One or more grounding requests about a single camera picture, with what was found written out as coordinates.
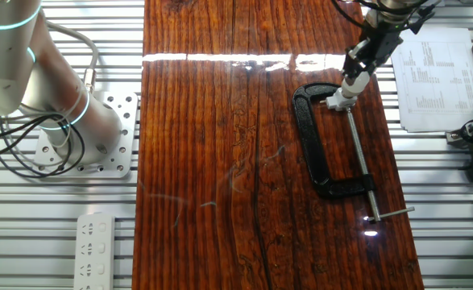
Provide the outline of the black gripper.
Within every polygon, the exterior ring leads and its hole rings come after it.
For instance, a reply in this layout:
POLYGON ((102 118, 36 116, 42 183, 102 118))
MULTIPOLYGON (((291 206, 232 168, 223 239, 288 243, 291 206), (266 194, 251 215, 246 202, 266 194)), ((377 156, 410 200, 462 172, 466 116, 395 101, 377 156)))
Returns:
POLYGON ((346 49, 343 76, 355 81, 361 73, 372 75, 376 69, 386 63, 396 47, 402 42, 400 33, 402 24, 393 24, 380 20, 378 27, 368 21, 362 24, 360 41, 346 49))

